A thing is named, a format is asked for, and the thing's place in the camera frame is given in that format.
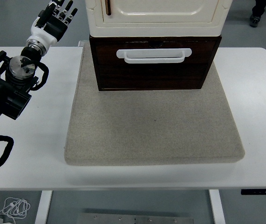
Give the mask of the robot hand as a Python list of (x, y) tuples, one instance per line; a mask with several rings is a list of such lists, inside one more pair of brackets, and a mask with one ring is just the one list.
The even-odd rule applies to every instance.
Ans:
[(51, 0), (33, 22), (30, 39), (45, 47), (57, 44), (78, 11), (77, 8), (72, 8), (73, 3), (70, 0), (63, 7), (63, 0)]

